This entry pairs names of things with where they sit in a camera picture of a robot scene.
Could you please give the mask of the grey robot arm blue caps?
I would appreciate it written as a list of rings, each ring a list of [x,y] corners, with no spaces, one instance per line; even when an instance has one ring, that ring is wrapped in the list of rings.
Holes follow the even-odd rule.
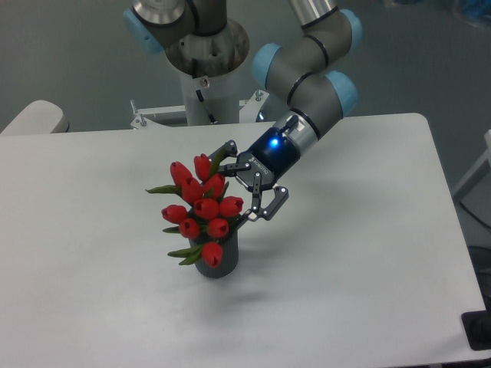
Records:
[[[333,1],[293,1],[303,35],[289,49],[266,44],[252,60],[262,91],[285,101],[288,111],[246,151],[228,142],[212,154],[220,173],[252,195],[239,222],[271,219],[288,197],[278,185],[305,152],[350,114],[358,91],[331,65],[355,49],[360,20]],[[189,125],[239,121],[236,76],[249,53],[245,29],[227,15],[224,1],[135,1],[124,22],[138,44],[164,53],[180,76]]]

